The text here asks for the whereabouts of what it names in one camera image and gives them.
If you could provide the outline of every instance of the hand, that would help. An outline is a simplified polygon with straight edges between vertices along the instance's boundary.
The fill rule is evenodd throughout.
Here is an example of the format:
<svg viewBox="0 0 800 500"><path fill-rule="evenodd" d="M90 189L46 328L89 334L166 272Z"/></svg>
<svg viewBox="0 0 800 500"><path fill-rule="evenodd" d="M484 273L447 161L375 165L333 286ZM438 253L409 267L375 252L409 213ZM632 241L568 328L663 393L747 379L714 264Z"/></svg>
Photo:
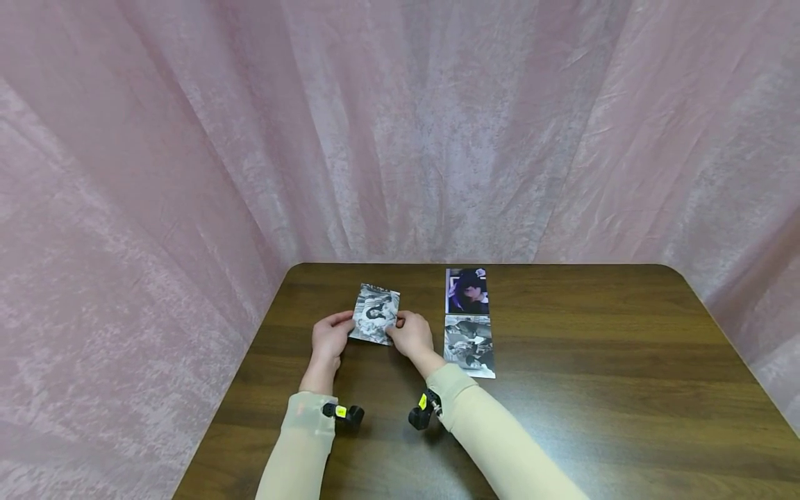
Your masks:
<svg viewBox="0 0 800 500"><path fill-rule="evenodd" d="M346 310L321 319L311 331L311 361L300 381L300 391L334 393L334 375L342 364L347 334L355 326L353 311Z"/></svg>
<svg viewBox="0 0 800 500"><path fill-rule="evenodd" d="M398 326L386 329L400 354L414 359L425 352L434 350L434 337L428 321L421 314L402 310L398 313Z"/></svg>
<svg viewBox="0 0 800 500"><path fill-rule="evenodd" d="M430 325L420 314L408 310L400 311L398 326L387 328L386 333L392 338L400 354L411 360L423 378L428 378L447 364L442 356L436 354Z"/></svg>
<svg viewBox="0 0 800 500"><path fill-rule="evenodd" d="M312 361L333 362L337 370L342 364L341 356L347 344L347 334L354 327L351 310L319 320L311 331Z"/></svg>

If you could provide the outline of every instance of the brown table top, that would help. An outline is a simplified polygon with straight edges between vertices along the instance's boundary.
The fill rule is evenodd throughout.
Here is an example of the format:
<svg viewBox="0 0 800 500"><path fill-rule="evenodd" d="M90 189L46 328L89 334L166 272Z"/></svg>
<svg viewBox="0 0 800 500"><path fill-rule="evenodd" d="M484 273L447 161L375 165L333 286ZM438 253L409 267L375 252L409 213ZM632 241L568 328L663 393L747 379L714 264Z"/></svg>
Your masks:
<svg viewBox="0 0 800 500"><path fill-rule="evenodd" d="M290 270L176 498L252 498L311 326L359 284L401 292L442 352L441 265ZM497 379L479 383L592 498L800 498L800 440L700 301L663 266L485 266ZM424 381L393 348L348 343L335 383L366 411L338 431L322 498L495 498L440 427L406 421Z"/></svg>

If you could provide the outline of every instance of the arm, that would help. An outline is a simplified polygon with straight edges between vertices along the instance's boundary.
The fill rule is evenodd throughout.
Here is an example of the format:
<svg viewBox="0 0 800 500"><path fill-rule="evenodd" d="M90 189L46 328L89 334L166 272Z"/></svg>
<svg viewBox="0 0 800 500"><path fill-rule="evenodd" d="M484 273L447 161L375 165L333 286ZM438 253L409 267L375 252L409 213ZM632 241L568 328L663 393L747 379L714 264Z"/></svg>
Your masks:
<svg viewBox="0 0 800 500"><path fill-rule="evenodd" d="M289 398L278 442L258 484L256 500L319 498L322 473L335 436L335 422L322 406L331 394L340 356L353 329L353 312L334 314L314 325L313 353L298 393Z"/></svg>
<svg viewBox="0 0 800 500"><path fill-rule="evenodd" d="M512 414L433 350L422 316L402 312L402 328L389 334L442 400L440 421L470 454L500 498L586 498Z"/></svg>

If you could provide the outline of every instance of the long sleeve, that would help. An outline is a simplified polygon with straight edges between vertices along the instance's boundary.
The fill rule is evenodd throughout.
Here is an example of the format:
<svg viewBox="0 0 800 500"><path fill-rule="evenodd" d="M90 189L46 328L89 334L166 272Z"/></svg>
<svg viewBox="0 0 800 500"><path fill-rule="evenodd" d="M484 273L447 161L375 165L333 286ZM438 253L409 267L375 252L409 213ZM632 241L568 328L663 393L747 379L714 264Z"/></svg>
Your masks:
<svg viewBox="0 0 800 500"><path fill-rule="evenodd" d="M457 365L426 380L442 400L440 420L500 498L586 498L512 414Z"/></svg>
<svg viewBox="0 0 800 500"><path fill-rule="evenodd" d="M311 392L289 398L281 435L266 463L256 500L317 500L334 442L335 422L322 407L338 400Z"/></svg>

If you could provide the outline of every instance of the photo of person with dark hair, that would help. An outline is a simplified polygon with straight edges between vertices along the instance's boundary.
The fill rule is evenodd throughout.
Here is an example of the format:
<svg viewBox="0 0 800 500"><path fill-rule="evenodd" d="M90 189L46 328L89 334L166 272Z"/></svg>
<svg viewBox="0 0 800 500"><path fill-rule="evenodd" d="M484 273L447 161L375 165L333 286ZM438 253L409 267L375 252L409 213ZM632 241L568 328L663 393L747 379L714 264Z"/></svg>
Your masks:
<svg viewBox="0 0 800 500"><path fill-rule="evenodd" d="M391 346L392 340L386 335L386 328L397 322L399 307L400 293L362 283L353 312L355 328L350 337Z"/></svg>
<svg viewBox="0 0 800 500"><path fill-rule="evenodd" d="M488 314L486 271L480 268L448 269L447 314Z"/></svg>

